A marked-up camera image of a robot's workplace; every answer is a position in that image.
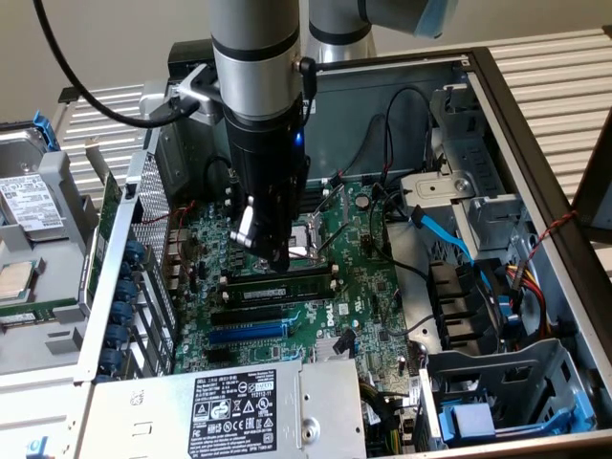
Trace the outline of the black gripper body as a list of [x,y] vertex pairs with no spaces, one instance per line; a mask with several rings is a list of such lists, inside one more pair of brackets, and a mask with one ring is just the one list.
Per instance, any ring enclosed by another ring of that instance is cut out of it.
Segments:
[[305,152],[302,104],[268,120],[247,120],[224,109],[231,163],[254,202],[263,207],[298,207],[310,158]]

